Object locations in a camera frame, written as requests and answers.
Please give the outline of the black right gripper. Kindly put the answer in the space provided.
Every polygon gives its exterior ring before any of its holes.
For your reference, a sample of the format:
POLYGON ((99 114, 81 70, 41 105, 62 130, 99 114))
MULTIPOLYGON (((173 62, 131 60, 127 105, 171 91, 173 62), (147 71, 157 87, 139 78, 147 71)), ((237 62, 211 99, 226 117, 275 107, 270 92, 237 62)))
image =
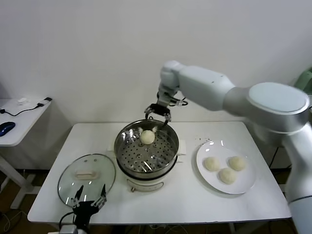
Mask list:
POLYGON ((150 106, 148 106, 145 111, 145 119, 149 118, 149 115, 151 113, 155 113, 157 115, 163 115, 165 118, 164 126, 167 125, 171 121, 171 114, 170 110, 166 106, 159 105, 157 103, 153 103, 150 106))

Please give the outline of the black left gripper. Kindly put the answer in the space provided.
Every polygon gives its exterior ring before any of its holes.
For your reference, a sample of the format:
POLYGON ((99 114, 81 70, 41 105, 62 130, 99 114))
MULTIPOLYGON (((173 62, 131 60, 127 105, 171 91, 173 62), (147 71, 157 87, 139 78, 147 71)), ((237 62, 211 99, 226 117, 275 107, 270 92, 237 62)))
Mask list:
POLYGON ((100 193, 100 198, 96 201, 79 202, 83 191, 83 185, 77 190, 75 196, 71 198, 73 212, 76 216, 74 224, 76 226, 88 226, 91 216, 99 211, 106 203, 106 185, 104 184, 100 193))

